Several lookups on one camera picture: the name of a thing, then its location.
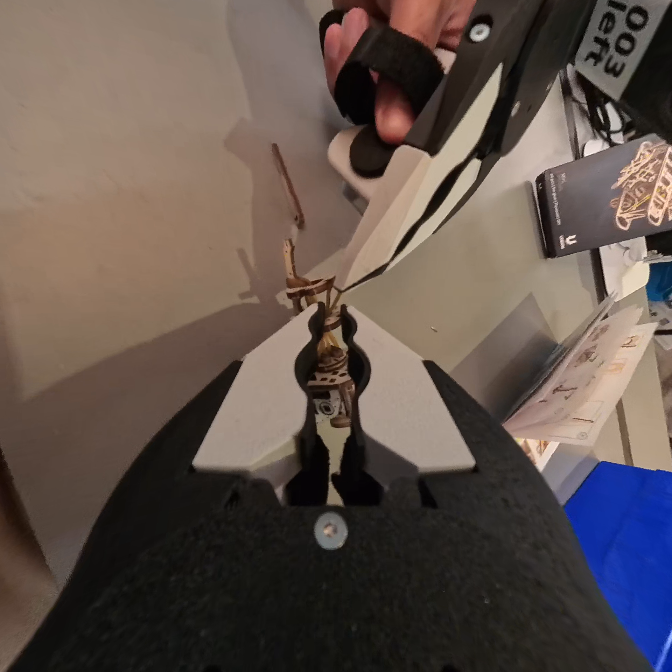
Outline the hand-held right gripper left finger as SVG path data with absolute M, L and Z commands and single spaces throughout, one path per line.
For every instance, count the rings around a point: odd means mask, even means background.
M 308 390 L 324 319 L 318 302 L 242 359 L 193 458 L 195 471 L 263 479 L 290 505 L 326 503 L 329 451 Z

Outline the person's left hand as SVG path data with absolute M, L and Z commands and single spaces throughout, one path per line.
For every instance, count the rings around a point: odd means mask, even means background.
M 344 12 L 340 25 L 330 26 L 324 38 L 324 71 L 330 94 L 351 51 L 372 22 L 387 23 L 430 50 L 455 52 L 475 1 L 333 1 Z M 399 145 L 415 122 L 411 104 L 396 83 L 380 78 L 376 85 L 375 124 L 378 136 Z

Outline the tapered wooden stick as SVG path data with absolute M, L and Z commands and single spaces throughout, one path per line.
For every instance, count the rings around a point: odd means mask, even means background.
M 285 194 L 290 216 L 298 231 L 302 231 L 305 228 L 305 214 L 298 198 L 296 188 L 294 187 L 293 181 L 288 172 L 288 168 L 281 154 L 280 147 L 277 143 L 273 142 L 271 144 L 271 153 L 273 165 L 278 174 L 281 187 Z

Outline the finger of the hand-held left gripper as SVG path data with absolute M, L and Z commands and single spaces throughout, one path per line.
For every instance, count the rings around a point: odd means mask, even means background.
M 351 241 L 341 265 L 341 291 L 382 275 L 428 240 L 476 189 L 483 160 L 471 152 L 438 180 L 438 160 L 419 164 L 382 211 L 366 213 L 364 238 Z
M 483 160 L 476 189 L 452 213 L 470 200 L 501 156 L 510 150 L 502 141 L 514 105 L 513 67 L 449 67 L 418 113 L 404 143 L 394 149 L 382 176 L 362 178 L 354 167 L 351 149 L 373 126 L 358 126 L 340 132 L 333 140 L 333 167 L 361 197 L 367 207 L 341 258 L 334 285 L 341 290 L 341 265 L 351 241 L 361 241 L 365 214 L 382 213 L 410 180 L 419 164 L 439 157 L 438 180 L 471 153 Z

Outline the white device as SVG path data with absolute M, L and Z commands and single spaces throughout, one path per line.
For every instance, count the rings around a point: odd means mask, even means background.
M 645 287 L 650 269 L 644 237 L 606 245 L 599 252 L 606 294 L 615 302 Z

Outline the illustrated instruction booklet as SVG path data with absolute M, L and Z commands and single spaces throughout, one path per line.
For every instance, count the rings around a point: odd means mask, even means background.
M 602 301 L 553 350 L 503 423 L 517 441 L 594 446 L 657 328 L 643 307 L 614 304 Z

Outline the black cardboard box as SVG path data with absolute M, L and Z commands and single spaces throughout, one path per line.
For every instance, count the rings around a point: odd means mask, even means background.
M 650 134 L 535 179 L 544 255 L 566 257 L 671 230 L 671 145 Z

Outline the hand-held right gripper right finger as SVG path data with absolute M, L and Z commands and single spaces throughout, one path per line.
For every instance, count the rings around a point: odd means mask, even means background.
M 351 431 L 332 483 L 344 505 L 380 505 L 397 481 L 469 473 L 476 466 L 427 362 L 353 307 L 341 333 L 354 382 Z

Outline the blue plastic bin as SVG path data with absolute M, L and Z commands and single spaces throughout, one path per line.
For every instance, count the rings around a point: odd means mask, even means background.
M 671 473 L 602 461 L 565 513 L 611 609 L 656 671 L 671 670 Z

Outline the small wooden model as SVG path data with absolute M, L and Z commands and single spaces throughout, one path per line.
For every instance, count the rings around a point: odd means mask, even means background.
M 283 242 L 286 296 L 294 313 L 322 302 L 325 307 L 323 336 L 317 346 L 316 371 L 308 381 L 316 421 L 328 421 L 336 429 L 351 426 L 355 384 L 348 373 L 348 349 L 337 338 L 341 326 L 340 293 L 334 291 L 334 277 L 309 280 L 298 274 L 295 247 L 291 239 Z

